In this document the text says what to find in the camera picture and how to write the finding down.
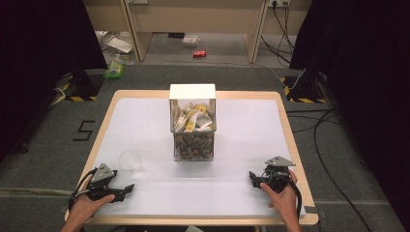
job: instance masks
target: gray carpet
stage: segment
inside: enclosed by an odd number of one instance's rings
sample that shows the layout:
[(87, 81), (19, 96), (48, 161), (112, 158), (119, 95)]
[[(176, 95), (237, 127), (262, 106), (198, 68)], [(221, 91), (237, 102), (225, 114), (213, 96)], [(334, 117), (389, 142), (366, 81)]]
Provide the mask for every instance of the gray carpet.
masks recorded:
[[(294, 71), (276, 69), (279, 76)], [(315, 151), (313, 127), (324, 112), (290, 112), (334, 107), (327, 103), (294, 103), (284, 98), (280, 81), (265, 68), (196, 66), (127, 66), (121, 79), (106, 81), (96, 101), (61, 101), (43, 118), (29, 141), (29, 151), (12, 154), (0, 163), (0, 231), (58, 231), (64, 223), (67, 197), (56, 192), (37, 194), (4, 189), (73, 191), (96, 139), (109, 102), (120, 89), (169, 89), (171, 83), (216, 83), (218, 90), (277, 91), (282, 95), (289, 121), (307, 173), (320, 226), (305, 231), (366, 231), (359, 217), (327, 176)], [(383, 191), (356, 151), (342, 117), (334, 111), (317, 129), (317, 147), (329, 173), (356, 205), (372, 231), (404, 231)], [(77, 132), (81, 122), (86, 133)], [(124, 226), (86, 225), (86, 231), (125, 231)], [(268, 231), (284, 231), (282, 226)]]

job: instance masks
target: wrist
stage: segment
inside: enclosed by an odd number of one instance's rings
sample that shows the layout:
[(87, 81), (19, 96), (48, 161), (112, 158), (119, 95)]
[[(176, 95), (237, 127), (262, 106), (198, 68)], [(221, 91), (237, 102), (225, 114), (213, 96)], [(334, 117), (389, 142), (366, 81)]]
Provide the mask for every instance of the wrist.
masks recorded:
[(280, 213), (280, 217), (282, 218), (284, 225), (286, 226), (287, 231), (289, 232), (301, 232), (302, 227), (299, 224), (298, 217), (293, 212), (285, 212)]
[(80, 231), (83, 223), (80, 220), (69, 217), (63, 226), (61, 232), (77, 232)]

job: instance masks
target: black curtain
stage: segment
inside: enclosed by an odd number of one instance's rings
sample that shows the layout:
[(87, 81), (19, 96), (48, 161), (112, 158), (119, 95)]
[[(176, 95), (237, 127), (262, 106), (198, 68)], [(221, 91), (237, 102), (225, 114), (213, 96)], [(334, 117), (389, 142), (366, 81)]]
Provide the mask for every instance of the black curtain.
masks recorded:
[(0, 19), (1, 160), (28, 139), (62, 75), (106, 63), (81, 0), (1, 1)]
[(328, 76), (354, 143), (410, 231), (410, 2), (330, 1), (326, 17), (336, 20), (324, 20), (324, 2), (313, 0), (291, 67)]

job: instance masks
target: green object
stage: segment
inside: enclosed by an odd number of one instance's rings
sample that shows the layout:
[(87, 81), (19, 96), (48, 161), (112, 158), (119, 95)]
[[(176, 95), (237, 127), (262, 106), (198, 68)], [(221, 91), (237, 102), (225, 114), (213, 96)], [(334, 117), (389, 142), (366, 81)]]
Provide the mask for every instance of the green object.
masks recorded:
[(105, 72), (103, 77), (108, 79), (119, 79), (123, 76), (123, 69), (124, 64), (113, 61), (109, 64), (108, 70)]

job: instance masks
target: red can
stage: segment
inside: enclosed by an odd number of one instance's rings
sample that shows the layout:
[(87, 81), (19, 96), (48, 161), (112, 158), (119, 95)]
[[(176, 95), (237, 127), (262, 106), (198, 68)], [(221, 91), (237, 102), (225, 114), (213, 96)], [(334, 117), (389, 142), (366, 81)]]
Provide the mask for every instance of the red can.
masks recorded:
[(193, 53), (193, 58), (206, 57), (206, 50), (198, 50)]

